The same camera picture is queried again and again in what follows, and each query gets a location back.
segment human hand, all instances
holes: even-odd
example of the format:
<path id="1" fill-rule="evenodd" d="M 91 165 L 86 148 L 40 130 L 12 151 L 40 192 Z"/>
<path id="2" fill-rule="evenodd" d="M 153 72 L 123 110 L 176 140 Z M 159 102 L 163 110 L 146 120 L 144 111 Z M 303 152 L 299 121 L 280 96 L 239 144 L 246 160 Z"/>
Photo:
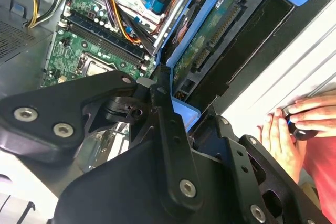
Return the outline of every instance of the human hand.
<path id="1" fill-rule="evenodd" d="M 282 110 L 267 115 L 260 129 L 260 142 L 288 175 L 299 182 L 300 172 L 306 154 L 307 141 L 298 141 L 297 145 L 289 135 L 288 124 L 282 117 Z"/>
<path id="2" fill-rule="evenodd" d="M 290 117 L 296 128 L 319 131 L 316 137 L 336 136 L 336 90 L 299 100 L 288 111 L 296 114 Z"/>

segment motherboard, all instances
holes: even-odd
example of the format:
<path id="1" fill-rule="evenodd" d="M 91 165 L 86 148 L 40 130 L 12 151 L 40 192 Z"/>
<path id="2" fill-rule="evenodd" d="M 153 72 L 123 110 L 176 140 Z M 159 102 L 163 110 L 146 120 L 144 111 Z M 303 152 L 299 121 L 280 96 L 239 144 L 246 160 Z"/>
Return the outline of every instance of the motherboard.
<path id="1" fill-rule="evenodd" d="M 66 0 L 54 34 L 42 86 L 120 70 L 149 77 L 155 57 L 124 39 L 99 0 Z"/>

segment circuit chip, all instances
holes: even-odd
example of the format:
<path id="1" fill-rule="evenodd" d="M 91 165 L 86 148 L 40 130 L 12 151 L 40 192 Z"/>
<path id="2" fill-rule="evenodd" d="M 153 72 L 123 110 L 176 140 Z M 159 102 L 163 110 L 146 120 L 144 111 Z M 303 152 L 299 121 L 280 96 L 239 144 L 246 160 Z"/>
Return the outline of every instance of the circuit chip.
<path id="1" fill-rule="evenodd" d="M 83 52 L 77 64 L 76 72 L 82 76 L 94 76 L 114 70 L 117 70 L 115 64 L 107 65 L 94 55 Z"/>

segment finger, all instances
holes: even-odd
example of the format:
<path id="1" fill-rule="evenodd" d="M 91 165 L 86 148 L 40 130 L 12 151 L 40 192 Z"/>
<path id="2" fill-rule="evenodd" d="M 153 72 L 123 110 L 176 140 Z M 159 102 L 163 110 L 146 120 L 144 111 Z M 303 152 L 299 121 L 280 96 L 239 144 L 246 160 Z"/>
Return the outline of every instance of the finger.
<path id="1" fill-rule="evenodd" d="M 271 154 L 281 153 L 280 133 L 279 133 L 279 116 L 281 112 L 277 109 L 273 116 L 270 130 Z"/>
<path id="2" fill-rule="evenodd" d="M 302 161 L 304 160 L 305 158 L 305 155 L 306 155 L 306 151 L 307 151 L 307 141 L 297 141 L 296 142 L 296 149 L 298 150 L 301 158 L 302 158 Z"/>
<path id="3" fill-rule="evenodd" d="M 282 153 L 291 153 L 294 144 L 289 135 L 288 124 L 284 118 L 279 118 L 279 136 Z"/>
<path id="4" fill-rule="evenodd" d="M 330 90 L 330 91 L 326 91 L 324 93 L 322 93 L 321 95 L 336 95 L 336 89 L 334 90 Z"/>
<path id="5" fill-rule="evenodd" d="M 316 137 L 335 137 L 336 136 L 336 130 L 332 131 L 320 131 Z"/>
<path id="6" fill-rule="evenodd" d="M 321 107 L 290 116 L 290 121 L 296 123 L 306 120 L 336 119 L 336 106 Z"/>
<path id="7" fill-rule="evenodd" d="M 269 140 L 269 132 L 271 129 L 271 124 L 272 124 L 272 115 L 267 115 L 265 118 L 265 123 L 264 127 L 262 127 L 262 133 L 261 133 L 261 139 L 263 142 L 264 148 L 270 152 L 270 140 Z"/>
<path id="8" fill-rule="evenodd" d="M 321 97 L 314 97 L 311 99 L 298 102 L 288 107 L 288 112 L 296 114 L 305 110 L 311 110 L 323 106 L 336 105 L 336 95 L 326 95 Z"/>
<path id="9" fill-rule="evenodd" d="M 301 130 L 332 131 L 336 129 L 336 119 L 299 121 L 295 127 Z"/>

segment screw hole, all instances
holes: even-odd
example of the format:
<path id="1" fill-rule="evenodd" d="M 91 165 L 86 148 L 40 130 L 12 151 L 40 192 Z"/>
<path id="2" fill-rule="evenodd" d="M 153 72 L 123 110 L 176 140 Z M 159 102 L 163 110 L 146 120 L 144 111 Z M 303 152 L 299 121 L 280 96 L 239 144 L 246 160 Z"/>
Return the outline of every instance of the screw hole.
<path id="1" fill-rule="evenodd" d="M 131 116 L 137 118 L 138 116 L 142 115 L 142 110 L 136 109 L 131 112 Z"/>
<path id="2" fill-rule="evenodd" d="M 248 173 L 248 169 L 247 169 L 245 166 L 241 166 L 241 169 L 242 169 L 244 172 Z"/>
<path id="3" fill-rule="evenodd" d="M 180 138 L 178 136 L 174 137 L 175 143 L 179 144 L 181 142 Z"/>
<path id="4" fill-rule="evenodd" d="M 170 120 L 169 122 L 172 126 L 177 126 L 177 122 L 175 120 Z"/>
<path id="5" fill-rule="evenodd" d="M 222 160 L 222 156 L 221 156 L 220 153 L 217 153 L 217 154 L 215 155 L 215 158 L 218 158 L 219 160 Z"/>

